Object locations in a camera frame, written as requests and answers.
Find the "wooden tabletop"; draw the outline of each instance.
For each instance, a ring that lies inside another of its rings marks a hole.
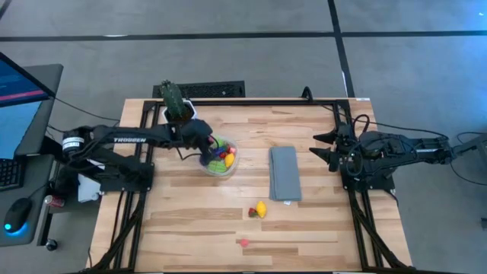
[[[143,102],[126,100],[121,126],[139,126]],[[350,99],[350,105],[353,116],[365,113],[374,121],[370,101]],[[225,105],[196,110],[215,134],[237,142],[237,169],[230,177],[212,177],[199,169],[196,158],[182,162],[175,150],[154,150],[156,174],[145,204],[136,272],[361,269],[340,174],[330,173],[327,164],[308,151],[309,147],[326,147],[312,136],[333,129],[329,110]],[[272,146],[290,145],[298,153],[303,199],[285,205],[269,199],[268,153]],[[134,147],[116,145],[115,151],[132,155]],[[193,151],[183,151],[183,155],[189,153]],[[396,202],[380,190],[370,191],[370,196],[379,235],[410,265]],[[110,246],[118,198],[118,193],[103,197],[91,243],[94,263]],[[267,205],[266,217],[249,218],[249,208],[258,201]],[[132,236],[127,239],[123,266]],[[242,239],[250,242],[248,247],[240,245]],[[368,236],[365,241],[369,264],[374,265]]]

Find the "floor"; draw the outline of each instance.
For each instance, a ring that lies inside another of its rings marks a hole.
[[[63,64],[58,97],[101,116],[118,117],[126,98],[150,97],[164,79],[244,80],[248,97],[295,97],[305,85],[315,97],[369,97],[377,121],[439,131],[454,144],[458,132],[487,130],[482,0],[2,3],[0,50],[20,65]],[[256,34],[262,32],[274,37]],[[69,129],[105,121],[55,104],[50,123]],[[475,154],[454,165],[485,183]],[[402,167],[394,180],[414,265],[484,273],[487,187],[459,179],[449,166],[427,164]],[[82,269],[96,217],[96,211],[56,216],[50,237],[60,249],[2,248],[0,273]]]

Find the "desk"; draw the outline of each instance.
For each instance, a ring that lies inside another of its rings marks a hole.
[[[45,84],[51,91],[57,93],[59,82],[61,81],[62,68],[62,65],[35,65],[25,67],[24,69]],[[15,150],[16,156],[39,154],[46,147],[46,144],[52,144],[54,142],[45,137],[53,104],[54,99],[42,101],[21,143]],[[16,190],[8,190],[0,193],[0,218],[2,220],[15,200],[29,196],[34,190],[47,183],[53,162],[54,157],[50,155],[31,156],[27,159],[24,186]],[[2,229],[0,233],[0,247],[29,244],[33,240],[43,199],[46,195],[46,189],[47,186],[43,190],[37,191],[31,197],[33,207],[27,219],[28,229],[25,233],[18,237],[7,237]]]
[[[340,174],[330,173],[326,163],[308,151],[326,147],[312,136],[333,129],[333,114],[319,106],[230,107],[224,105],[225,99],[219,100],[221,106],[196,109],[215,134],[237,142],[237,169],[229,178],[211,177],[199,170],[197,159],[181,162],[174,150],[156,148],[156,175],[145,203],[135,271],[360,270]],[[143,103],[126,100],[120,125],[139,126]],[[370,101],[350,99],[349,103],[353,116],[365,113],[374,121]],[[303,194],[301,202],[290,206],[268,198],[269,148],[285,145],[298,152]],[[116,145],[115,151],[132,155],[134,147]],[[370,191],[370,197],[378,233],[410,265],[396,202],[380,190]],[[91,243],[94,263],[110,246],[118,198],[118,193],[103,197]],[[260,200],[267,204],[267,216],[247,217],[249,207]],[[239,245],[243,238],[250,241],[247,248]],[[129,235],[122,266],[127,264],[131,239]],[[370,241],[365,240],[373,265]]]

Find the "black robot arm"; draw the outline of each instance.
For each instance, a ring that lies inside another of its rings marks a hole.
[[[403,165],[419,162],[449,164],[456,157],[448,139],[443,136],[410,139],[404,135],[370,131],[356,138],[352,126],[344,123],[332,132],[315,135],[314,139],[335,145],[334,150],[310,150],[329,164],[330,171],[341,170],[342,175],[353,178],[359,189],[368,188],[373,182],[378,182],[378,188],[382,188],[384,183],[381,181],[388,180]]]
[[[184,124],[168,123],[150,129],[82,126],[65,132],[62,151],[66,164],[100,182],[102,191],[147,191],[151,188],[154,165],[142,163],[135,156],[122,156],[103,148],[110,143],[149,144],[157,148],[197,148],[199,161],[207,165],[213,155],[210,151],[212,128],[203,120],[192,119]],[[104,169],[88,159],[105,164]]]

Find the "yellow lemon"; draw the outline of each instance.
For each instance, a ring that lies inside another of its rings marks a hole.
[[[264,218],[267,213],[266,204],[263,201],[258,202],[256,206],[256,211],[260,218]]]
[[[234,161],[235,161],[235,155],[233,153],[230,153],[229,155],[225,156],[225,166],[227,168],[231,167]]]

